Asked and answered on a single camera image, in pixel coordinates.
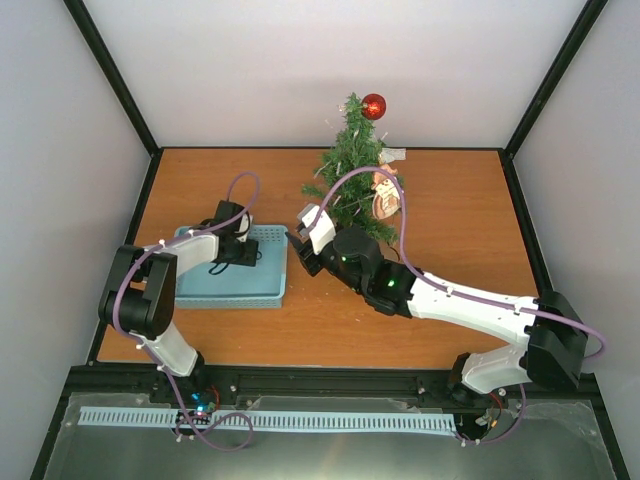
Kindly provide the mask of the blue plastic basket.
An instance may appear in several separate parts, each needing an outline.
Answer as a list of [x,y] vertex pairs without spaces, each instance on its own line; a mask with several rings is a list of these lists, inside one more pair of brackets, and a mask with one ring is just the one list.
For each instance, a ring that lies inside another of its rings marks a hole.
[[175,306],[181,309],[271,309],[282,306],[286,290],[287,228],[253,226],[258,242],[254,266],[200,264],[177,278]]

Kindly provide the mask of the snowman ornament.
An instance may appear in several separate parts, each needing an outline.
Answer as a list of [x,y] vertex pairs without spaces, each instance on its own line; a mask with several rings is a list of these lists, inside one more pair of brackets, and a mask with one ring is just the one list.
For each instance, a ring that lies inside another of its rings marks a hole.
[[389,218],[399,210],[399,190],[388,176],[375,172],[371,189],[374,191],[372,214],[376,220]]

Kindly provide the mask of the small green christmas tree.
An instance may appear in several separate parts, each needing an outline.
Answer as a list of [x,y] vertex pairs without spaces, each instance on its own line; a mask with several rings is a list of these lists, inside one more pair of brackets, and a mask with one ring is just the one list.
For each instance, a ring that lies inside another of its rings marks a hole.
[[[323,199],[336,182],[361,167],[378,167],[398,177],[398,163],[406,159],[404,149],[388,147],[375,132],[374,122],[386,113],[386,100],[377,93],[360,98],[351,94],[340,107],[344,127],[336,134],[334,145],[322,155],[314,170],[314,182],[302,192]],[[387,245],[398,239],[389,219],[400,210],[398,190],[383,174],[364,172],[346,180],[330,195],[329,217],[340,227],[357,225],[374,239]]]

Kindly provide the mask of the clear angel ornament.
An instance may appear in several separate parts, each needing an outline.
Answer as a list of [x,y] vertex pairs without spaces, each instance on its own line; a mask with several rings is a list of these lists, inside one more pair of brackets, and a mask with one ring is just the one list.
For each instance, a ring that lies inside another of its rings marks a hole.
[[406,150],[404,148],[382,148],[379,154],[380,164],[390,164],[395,161],[404,161],[406,159]]

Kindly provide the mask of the red ball ornament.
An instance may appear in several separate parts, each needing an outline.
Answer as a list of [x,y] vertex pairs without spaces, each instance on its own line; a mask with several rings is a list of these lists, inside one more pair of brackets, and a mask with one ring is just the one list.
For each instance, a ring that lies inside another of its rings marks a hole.
[[386,109],[385,98],[377,93],[367,94],[361,101],[361,113],[365,119],[370,121],[381,119],[385,115]]

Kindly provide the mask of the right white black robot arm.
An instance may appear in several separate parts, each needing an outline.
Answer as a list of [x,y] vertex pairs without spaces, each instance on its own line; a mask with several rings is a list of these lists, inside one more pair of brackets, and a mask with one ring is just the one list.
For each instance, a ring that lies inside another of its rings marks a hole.
[[470,406],[482,395],[524,383],[577,390],[587,335],[563,295],[502,296],[411,271],[385,258],[358,227],[339,230],[321,248],[309,239],[287,238],[310,276],[327,271],[381,314],[444,321],[503,340],[501,348],[456,358],[446,386],[455,402]]

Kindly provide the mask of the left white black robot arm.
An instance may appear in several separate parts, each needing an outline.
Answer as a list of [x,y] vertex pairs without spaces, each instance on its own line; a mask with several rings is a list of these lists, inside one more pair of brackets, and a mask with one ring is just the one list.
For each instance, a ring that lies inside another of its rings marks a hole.
[[196,368],[202,355],[173,323],[178,277],[205,264],[256,263],[257,243],[248,238],[253,216],[229,200],[215,215],[169,240],[119,247],[99,302],[101,322],[134,340],[160,371],[175,376],[172,388],[186,402],[201,400],[208,378]]

